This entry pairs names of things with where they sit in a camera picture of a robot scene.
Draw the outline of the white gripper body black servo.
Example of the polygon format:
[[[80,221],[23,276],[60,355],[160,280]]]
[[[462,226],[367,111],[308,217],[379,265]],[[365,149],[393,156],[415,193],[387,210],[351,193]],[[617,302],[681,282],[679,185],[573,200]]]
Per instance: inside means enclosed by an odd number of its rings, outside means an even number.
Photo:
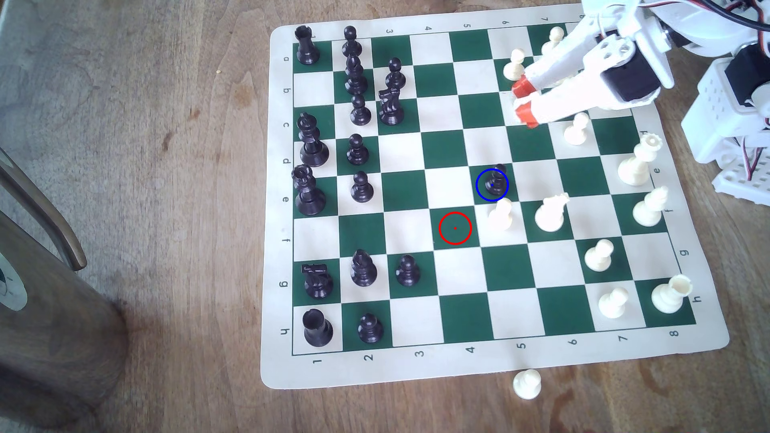
[[[580,100],[587,108],[650,104],[673,86],[667,52],[674,31],[661,20],[674,1],[583,1]]]

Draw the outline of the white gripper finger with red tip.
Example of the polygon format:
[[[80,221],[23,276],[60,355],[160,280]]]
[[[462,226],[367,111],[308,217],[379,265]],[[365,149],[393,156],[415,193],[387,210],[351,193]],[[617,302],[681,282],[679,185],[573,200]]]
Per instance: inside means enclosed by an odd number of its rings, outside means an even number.
[[[524,98],[566,78],[574,78],[579,90],[597,83],[613,89],[612,75],[632,58],[633,41],[618,34],[569,34],[525,68],[512,93]]]
[[[597,107],[608,100],[608,86],[600,75],[580,73],[544,95],[516,101],[517,121],[529,127],[558,121]]]

